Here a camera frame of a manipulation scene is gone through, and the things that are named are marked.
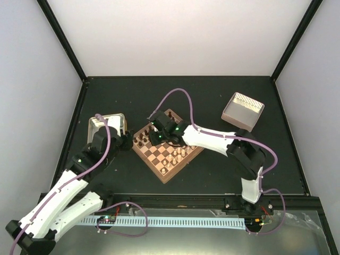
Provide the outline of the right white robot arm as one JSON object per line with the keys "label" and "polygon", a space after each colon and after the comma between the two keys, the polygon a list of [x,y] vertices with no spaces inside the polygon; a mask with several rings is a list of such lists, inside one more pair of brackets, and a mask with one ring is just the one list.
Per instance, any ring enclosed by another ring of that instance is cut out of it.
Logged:
{"label": "right white robot arm", "polygon": [[199,126],[194,127],[186,121],[176,123],[161,111],[154,113],[150,122],[154,126],[154,130],[149,131],[149,140],[153,146],[171,142],[177,146],[202,147],[233,160],[236,165],[235,171],[241,178],[243,211],[254,214],[260,209],[260,174],[266,156],[252,140],[248,131],[241,129],[236,133],[224,133]]}

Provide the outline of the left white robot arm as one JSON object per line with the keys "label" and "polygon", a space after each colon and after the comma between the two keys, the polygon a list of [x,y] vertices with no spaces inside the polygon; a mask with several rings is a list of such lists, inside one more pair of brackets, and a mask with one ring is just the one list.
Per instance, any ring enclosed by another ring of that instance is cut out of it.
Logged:
{"label": "left white robot arm", "polygon": [[19,246],[26,254],[50,254],[59,239],[78,221],[114,206],[112,193],[101,184],[73,205],[71,200],[96,175],[103,172],[119,151],[130,150],[133,133],[102,126],[93,139],[76,154],[58,182],[21,220],[11,220],[6,231],[13,238],[10,254]]}

